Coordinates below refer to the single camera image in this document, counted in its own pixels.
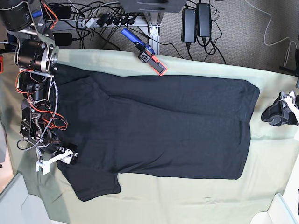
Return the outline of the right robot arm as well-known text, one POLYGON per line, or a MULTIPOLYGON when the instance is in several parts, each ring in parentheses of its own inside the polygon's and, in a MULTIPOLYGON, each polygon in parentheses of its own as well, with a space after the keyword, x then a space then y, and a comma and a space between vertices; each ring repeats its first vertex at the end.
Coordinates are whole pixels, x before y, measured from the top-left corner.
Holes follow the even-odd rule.
POLYGON ((55 130, 65 130, 66 119, 57 112, 58 97, 54 71, 57 69, 58 46, 53 28, 58 17, 43 0, 3 0, 0 19, 7 32, 17 39, 14 61, 19 67, 15 87, 23 96, 20 134, 29 149, 37 154, 37 169, 56 161, 74 164, 76 146, 63 142, 55 130))

